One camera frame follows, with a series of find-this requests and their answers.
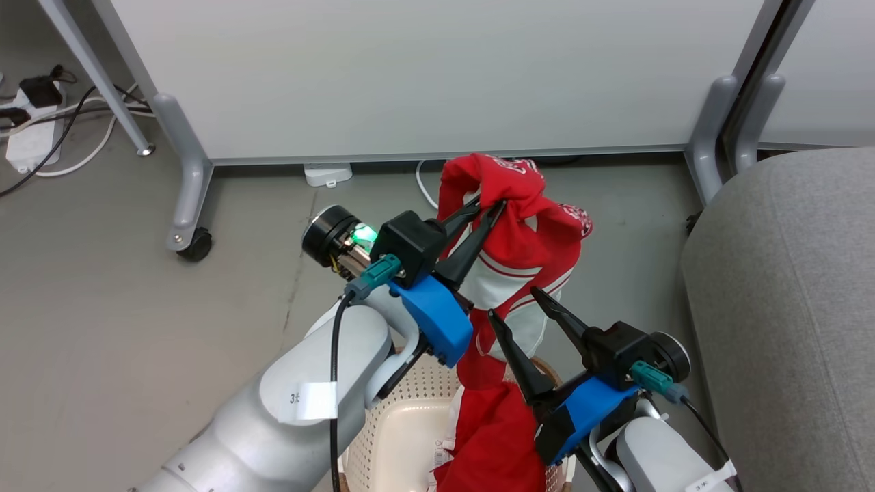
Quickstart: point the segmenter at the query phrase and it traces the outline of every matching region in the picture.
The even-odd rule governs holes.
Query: caster wheel
[[[188,262],[197,263],[206,258],[212,248],[213,235],[207,231],[207,228],[196,228],[192,234],[192,243],[176,254]]]

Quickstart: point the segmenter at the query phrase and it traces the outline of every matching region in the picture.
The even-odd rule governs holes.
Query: green light
[[[374,247],[374,241],[377,239],[377,231],[373,230],[367,224],[358,224],[353,231],[353,241],[365,249],[368,253]]]
[[[377,231],[367,224],[360,225],[361,227],[356,227],[355,232],[353,232],[355,239],[373,242],[377,238]]]

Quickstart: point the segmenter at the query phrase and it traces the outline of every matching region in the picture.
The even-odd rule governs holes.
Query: power strip
[[[31,115],[32,120],[46,113],[63,109],[67,94],[59,82],[54,82],[54,85],[61,94],[61,104],[58,106],[34,108],[21,89],[18,90],[15,101],[11,105],[26,110]],[[6,160],[22,174],[32,171],[37,164],[46,158],[46,155],[58,142],[63,129],[64,120],[60,119],[54,123],[34,124],[19,131],[9,137],[9,143],[6,145]],[[58,159],[60,159],[60,149],[49,158],[45,165],[52,165],[58,162]]]

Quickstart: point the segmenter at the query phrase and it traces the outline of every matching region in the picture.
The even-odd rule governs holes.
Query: laundry basket
[[[558,385],[556,372],[532,359]],[[513,380],[510,370],[505,379]],[[365,417],[365,426],[340,459],[344,492],[425,492],[428,473],[442,462],[437,451],[446,432],[450,403],[459,388],[455,369],[422,357]],[[571,492],[574,458],[546,468],[547,492]]]

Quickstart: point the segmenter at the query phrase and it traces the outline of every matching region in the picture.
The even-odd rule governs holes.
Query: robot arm
[[[320,213],[304,232],[304,251],[349,280],[347,294],[356,293],[339,326],[337,382],[329,382],[328,364],[335,305],[297,346],[222,405],[137,492],[313,489],[333,461],[332,419],[337,419],[338,449],[346,449],[364,426],[366,409],[386,397],[422,354],[452,367],[467,349],[473,332],[466,316],[470,303],[458,288],[504,204],[490,209],[450,257],[438,262],[438,256],[478,216],[476,200],[443,224],[406,212],[383,224],[379,237],[342,207]],[[387,278],[381,277],[384,264],[393,268]],[[543,292],[533,295],[570,336],[588,369],[553,389],[492,313],[508,365],[540,424],[535,447],[544,464],[575,454],[599,489],[612,492],[677,492],[713,473],[641,398],[637,376],[628,377],[629,364],[638,357],[683,379],[683,371],[689,373],[683,347],[669,347],[666,340],[625,324],[620,338],[632,336],[639,344],[612,345],[618,340],[613,327],[607,332],[589,328]],[[390,328],[406,340],[400,354]],[[615,451],[602,454],[597,443],[617,431]],[[682,481],[689,483],[678,485]]]

